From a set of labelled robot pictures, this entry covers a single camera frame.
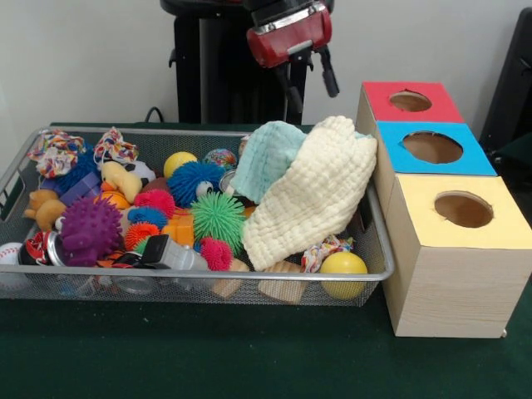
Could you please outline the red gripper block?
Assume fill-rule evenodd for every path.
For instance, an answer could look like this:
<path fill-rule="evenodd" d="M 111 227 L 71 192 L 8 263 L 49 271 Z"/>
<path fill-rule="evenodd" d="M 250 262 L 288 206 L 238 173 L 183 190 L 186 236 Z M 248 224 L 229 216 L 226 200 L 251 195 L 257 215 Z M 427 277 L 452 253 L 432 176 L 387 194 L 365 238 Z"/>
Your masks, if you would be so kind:
<path fill-rule="evenodd" d="M 290 66 L 280 66 L 302 50 L 318 52 L 323 67 L 323 82 L 328 96 L 336 97 L 340 90 L 333 70 L 327 44 L 333 33 L 330 12 L 324 2 L 311 2 L 286 17 L 279 17 L 262 26 L 252 27 L 247 41 L 257 63 L 273 71 L 283 88 L 288 108 L 303 112 L 303 99 L 291 80 Z"/>

